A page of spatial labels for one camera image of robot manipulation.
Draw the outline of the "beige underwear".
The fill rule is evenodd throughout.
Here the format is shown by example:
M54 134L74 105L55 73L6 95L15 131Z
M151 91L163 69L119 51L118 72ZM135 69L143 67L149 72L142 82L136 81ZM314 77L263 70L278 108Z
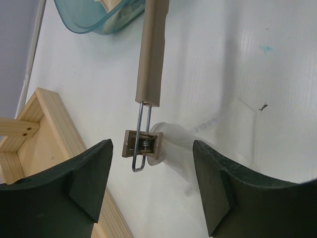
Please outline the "beige underwear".
M110 35L115 33L145 10L145 0L96 0L105 9L108 19L101 27L100 34Z

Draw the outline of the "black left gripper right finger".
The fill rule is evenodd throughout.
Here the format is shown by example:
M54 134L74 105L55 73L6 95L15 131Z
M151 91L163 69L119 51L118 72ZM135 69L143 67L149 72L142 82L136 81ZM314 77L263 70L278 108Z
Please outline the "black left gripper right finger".
M193 143L193 157L209 237L316 237L316 180L263 175L200 140Z

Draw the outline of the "wooden clamp hanger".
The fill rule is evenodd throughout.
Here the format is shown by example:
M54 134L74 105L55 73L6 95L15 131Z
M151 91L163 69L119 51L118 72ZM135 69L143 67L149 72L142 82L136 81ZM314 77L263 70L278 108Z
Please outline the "wooden clamp hanger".
M125 132L122 157L132 158L132 170L144 169L147 157L158 159L161 132L150 132L152 109L160 106L165 49L165 26L169 1L148 0L142 31L135 101L139 103L136 130Z

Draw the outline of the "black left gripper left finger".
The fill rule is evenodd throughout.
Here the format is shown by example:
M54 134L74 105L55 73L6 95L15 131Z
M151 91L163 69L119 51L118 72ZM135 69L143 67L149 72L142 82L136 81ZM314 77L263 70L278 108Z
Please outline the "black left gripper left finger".
M2 238L89 238L99 221L113 143L0 186Z

